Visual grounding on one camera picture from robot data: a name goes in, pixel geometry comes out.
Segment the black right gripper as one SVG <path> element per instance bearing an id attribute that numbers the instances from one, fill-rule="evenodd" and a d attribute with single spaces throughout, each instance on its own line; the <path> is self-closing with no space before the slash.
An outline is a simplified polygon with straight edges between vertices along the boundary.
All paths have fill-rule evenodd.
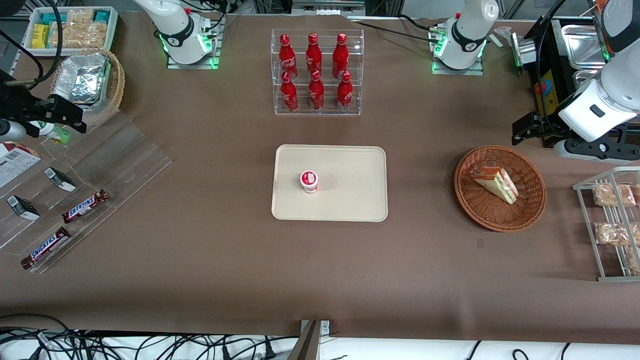
<path id="1" fill-rule="evenodd" d="M 38 138 L 40 128 L 32 121 L 70 126 L 78 133 L 87 132 L 83 121 L 83 109 L 62 96 L 48 96 L 37 102 L 29 90 L 23 86 L 9 86 L 14 78 L 4 70 L 0 71 L 0 137 Z"/>

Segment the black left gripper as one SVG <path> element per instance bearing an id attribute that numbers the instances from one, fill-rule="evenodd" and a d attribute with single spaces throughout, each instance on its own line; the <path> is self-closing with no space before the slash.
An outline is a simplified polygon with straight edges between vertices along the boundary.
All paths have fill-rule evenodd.
<path id="1" fill-rule="evenodd" d="M 545 120 L 537 111 L 528 112 L 511 125 L 511 145 L 542 137 L 542 146 L 553 147 L 558 142 L 570 138 L 570 128 L 560 117 L 547 117 Z"/>

